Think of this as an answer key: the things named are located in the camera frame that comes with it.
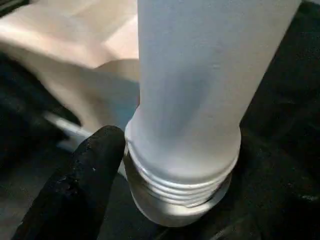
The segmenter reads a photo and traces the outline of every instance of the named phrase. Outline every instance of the white cylinder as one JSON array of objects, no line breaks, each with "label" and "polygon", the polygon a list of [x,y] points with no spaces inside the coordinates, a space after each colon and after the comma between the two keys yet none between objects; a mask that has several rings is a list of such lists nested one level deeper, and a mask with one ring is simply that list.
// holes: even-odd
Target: white cylinder
[{"label": "white cylinder", "polygon": [[[128,175],[133,197],[151,220],[181,226],[208,210],[199,206],[237,162],[240,121],[299,4],[138,0],[140,106],[125,134],[141,178]],[[161,205],[152,214],[152,201],[189,213]]]}]

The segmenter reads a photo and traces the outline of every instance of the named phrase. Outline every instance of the black fabric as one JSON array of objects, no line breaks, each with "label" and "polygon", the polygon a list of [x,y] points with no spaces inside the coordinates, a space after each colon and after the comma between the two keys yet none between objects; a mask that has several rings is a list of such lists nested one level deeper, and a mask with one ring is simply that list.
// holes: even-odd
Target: black fabric
[{"label": "black fabric", "polygon": [[46,182],[13,240],[95,240],[125,150],[121,129],[105,126]]},{"label": "black fabric", "polygon": [[241,126],[284,149],[320,182],[320,5],[300,6]]},{"label": "black fabric", "polygon": [[4,54],[0,54],[0,79],[0,166],[36,150],[39,143],[66,138],[43,118],[44,112],[80,125],[34,74]]}]

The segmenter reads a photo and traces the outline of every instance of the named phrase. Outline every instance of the black glove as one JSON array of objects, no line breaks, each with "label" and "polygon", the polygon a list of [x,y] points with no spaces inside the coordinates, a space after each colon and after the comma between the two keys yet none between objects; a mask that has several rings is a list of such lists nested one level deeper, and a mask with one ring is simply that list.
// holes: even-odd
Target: black glove
[{"label": "black glove", "polygon": [[33,73],[0,53],[0,168],[67,137],[44,119],[44,112],[81,125]]},{"label": "black glove", "polygon": [[85,140],[46,182],[12,240],[96,240],[125,144],[115,126]]}]

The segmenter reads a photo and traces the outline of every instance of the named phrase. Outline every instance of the gloved finger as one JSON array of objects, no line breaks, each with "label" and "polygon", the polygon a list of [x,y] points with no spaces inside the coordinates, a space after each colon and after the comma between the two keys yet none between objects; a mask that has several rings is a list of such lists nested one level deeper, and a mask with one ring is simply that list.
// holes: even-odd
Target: gloved finger
[{"label": "gloved finger", "polygon": [[114,126],[85,140],[46,182],[12,239],[97,239],[124,149],[124,133]]},{"label": "gloved finger", "polygon": [[34,110],[51,112],[81,125],[77,117],[46,90],[35,74],[3,53],[0,53],[0,78],[1,87],[17,93]]},{"label": "gloved finger", "polygon": [[0,87],[0,166],[12,163],[39,143],[67,138],[14,90]]}]

